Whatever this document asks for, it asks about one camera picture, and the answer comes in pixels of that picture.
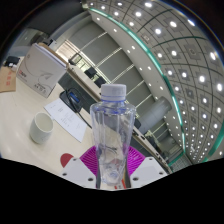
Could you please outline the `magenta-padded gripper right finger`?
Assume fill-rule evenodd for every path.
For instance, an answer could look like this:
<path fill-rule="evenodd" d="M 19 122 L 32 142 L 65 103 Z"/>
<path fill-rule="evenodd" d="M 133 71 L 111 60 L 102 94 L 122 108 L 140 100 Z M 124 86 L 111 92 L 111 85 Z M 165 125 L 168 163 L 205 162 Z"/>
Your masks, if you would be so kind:
<path fill-rule="evenodd" d="M 127 157 L 127 175 L 130 188 L 140 188 L 167 176 L 154 157 L 145 157 L 133 147 Z"/>

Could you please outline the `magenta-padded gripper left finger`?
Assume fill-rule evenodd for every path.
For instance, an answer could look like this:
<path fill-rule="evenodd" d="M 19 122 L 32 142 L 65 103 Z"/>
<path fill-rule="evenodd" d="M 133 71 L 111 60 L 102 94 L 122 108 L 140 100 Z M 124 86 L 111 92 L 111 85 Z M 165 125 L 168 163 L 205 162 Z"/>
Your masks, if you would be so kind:
<path fill-rule="evenodd" d="M 62 178 L 84 188 L 97 188 L 98 159 L 95 147 L 89 148 L 79 158 L 64 153 L 60 162 L 63 167 L 60 174 Z"/>

